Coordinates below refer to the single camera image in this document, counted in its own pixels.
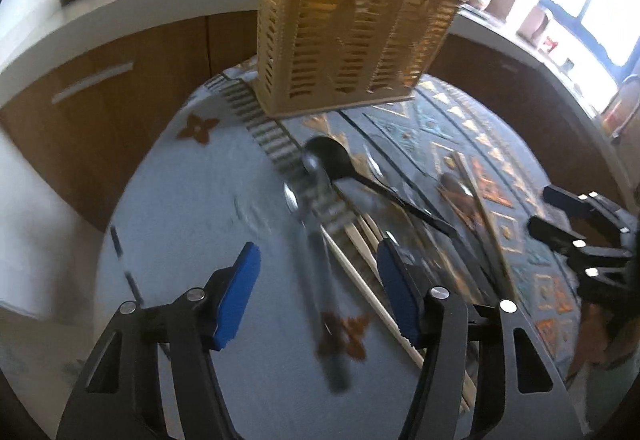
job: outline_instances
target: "window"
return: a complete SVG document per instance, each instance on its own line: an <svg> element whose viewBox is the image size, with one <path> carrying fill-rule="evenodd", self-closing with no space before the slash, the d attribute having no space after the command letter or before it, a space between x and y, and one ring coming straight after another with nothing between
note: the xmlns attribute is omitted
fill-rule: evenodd
<svg viewBox="0 0 640 440"><path fill-rule="evenodd" d="M640 0L540 0L617 84L640 58Z"/></svg>

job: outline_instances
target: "black ladle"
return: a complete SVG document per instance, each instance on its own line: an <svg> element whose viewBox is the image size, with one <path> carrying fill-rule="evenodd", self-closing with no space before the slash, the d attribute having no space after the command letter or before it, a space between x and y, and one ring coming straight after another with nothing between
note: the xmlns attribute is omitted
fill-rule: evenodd
<svg viewBox="0 0 640 440"><path fill-rule="evenodd" d="M434 229L439 230L449 237L457 237L458 231L446 221L439 219L433 214L419 209L414 204L403 200L396 195L391 189L375 182L356 171L351 162L351 157L347 149L340 142L329 138L328 136L313 137L305 144L305 152L302 157L305 168L309 172L315 172L318 169L324 169L327 176L332 182L343 178L351 178L357 182L369 187L379 195L392 201L399 207L402 207L408 213L420 218Z"/></svg>

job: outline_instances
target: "window frame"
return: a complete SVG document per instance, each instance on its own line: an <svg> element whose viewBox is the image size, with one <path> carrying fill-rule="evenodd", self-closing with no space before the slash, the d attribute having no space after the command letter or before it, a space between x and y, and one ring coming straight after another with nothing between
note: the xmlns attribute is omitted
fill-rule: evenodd
<svg viewBox="0 0 640 440"><path fill-rule="evenodd" d="M602 44L582 25L582 19L589 7L591 0L585 0L582 5L582 9L577 16L572 16L567 13L559 4L556 4L552 0L539 0L538 5L547 8L551 11L554 19L567 29L578 41L580 41L588 51L593 54L597 61L607 70L611 75L611 78L620 85L628 77L636 64L640 60L640 36L636 40L634 49L629 54L628 59L622 66L617 66L612 62L607 55L607 51Z"/></svg>

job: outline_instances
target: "blue gripper pad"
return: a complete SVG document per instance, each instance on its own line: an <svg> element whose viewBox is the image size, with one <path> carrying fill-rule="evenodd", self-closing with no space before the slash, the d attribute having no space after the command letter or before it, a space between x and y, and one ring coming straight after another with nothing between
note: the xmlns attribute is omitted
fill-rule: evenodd
<svg viewBox="0 0 640 440"><path fill-rule="evenodd" d="M228 282L225 294L218 305L218 327L213 334L213 344L220 351L235 338L246 304L260 274L260 249L248 242L232 266L235 271Z"/></svg>
<svg viewBox="0 0 640 440"><path fill-rule="evenodd" d="M402 259L389 238L380 241L376 259L382 286L389 298L400 333L412 346L416 346L421 336L420 302L415 290L412 290L413 280L409 278Z"/></svg>

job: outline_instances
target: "plastic basket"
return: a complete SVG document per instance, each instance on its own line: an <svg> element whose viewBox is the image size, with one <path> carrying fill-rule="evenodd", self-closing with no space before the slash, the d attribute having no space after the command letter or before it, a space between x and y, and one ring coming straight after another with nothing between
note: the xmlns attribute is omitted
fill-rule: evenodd
<svg viewBox="0 0 640 440"><path fill-rule="evenodd" d="M258 81L269 116L413 97L464 0L260 0Z"/></svg>

